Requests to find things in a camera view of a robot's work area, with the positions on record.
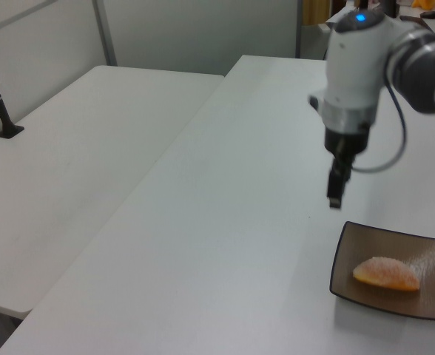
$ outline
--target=orange object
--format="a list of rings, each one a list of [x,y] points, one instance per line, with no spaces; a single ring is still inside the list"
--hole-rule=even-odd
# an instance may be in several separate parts
[[[373,257],[360,263],[352,272],[361,283],[400,291],[419,290],[419,280],[414,271],[399,260]]]
[[[435,0],[413,0],[412,7],[421,7],[423,10],[432,10],[435,7]]]

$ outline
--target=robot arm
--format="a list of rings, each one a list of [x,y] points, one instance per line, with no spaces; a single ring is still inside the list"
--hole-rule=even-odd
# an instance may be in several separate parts
[[[384,84],[390,82],[416,111],[435,113],[435,34],[383,13],[350,13],[331,34],[326,75],[328,86],[309,103],[326,127],[325,148],[334,156],[328,199],[340,209]]]

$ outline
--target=white tabletop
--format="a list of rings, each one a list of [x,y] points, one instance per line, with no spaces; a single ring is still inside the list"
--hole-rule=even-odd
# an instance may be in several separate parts
[[[332,16],[327,22],[338,22],[346,13],[352,11],[354,9],[354,1],[347,1],[345,7],[336,15]],[[419,17],[421,13],[425,11],[421,7],[409,7],[409,6],[400,6],[399,15],[403,16],[411,16],[411,17]],[[424,18],[423,21],[435,32],[435,19],[430,20],[428,18]]]
[[[0,312],[27,315],[222,80],[96,67],[0,138]]]
[[[326,199],[324,62],[243,57],[0,355],[435,354],[435,322],[329,293],[347,220],[435,237],[435,116]],[[372,166],[399,145],[384,95]]]

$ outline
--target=square plate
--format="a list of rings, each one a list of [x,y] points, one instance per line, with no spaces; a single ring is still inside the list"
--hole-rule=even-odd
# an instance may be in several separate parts
[[[395,291],[354,279],[354,268],[372,257],[391,257],[412,267],[419,278],[419,291]],[[435,239],[346,222],[337,244],[329,290],[381,311],[435,320]]]

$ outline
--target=black cable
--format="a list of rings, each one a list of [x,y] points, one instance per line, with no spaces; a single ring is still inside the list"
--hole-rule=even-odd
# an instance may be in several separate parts
[[[384,163],[380,166],[376,166],[374,168],[355,168],[353,167],[352,170],[355,172],[361,172],[365,174],[373,174],[376,172],[383,172],[389,168],[391,168],[393,165],[398,163],[400,158],[403,156],[403,153],[405,152],[405,148],[407,146],[407,127],[405,123],[405,117],[403,116],[402,108],[400,107],[400,104],[397,100],[397,97],[395,96],[395,93],[390,85],[390,81],[388,80],[387,75],[387,69],[388,69],[388,62],[390,60],[391,55],[387,57],[387,61],[385,62],[385,67],[383,70],[383,81],[385,84],[385,87],[387,88],[388,92],[390,93],[390,96],[392,97],[392,100],[394,101],[395,107],[397,108],[399,117],[400,117],[400,123],[402,124],[402,144],[400,145],[400,148],[398,152],[395,154],[395,156],[390,159],[387,163]]]

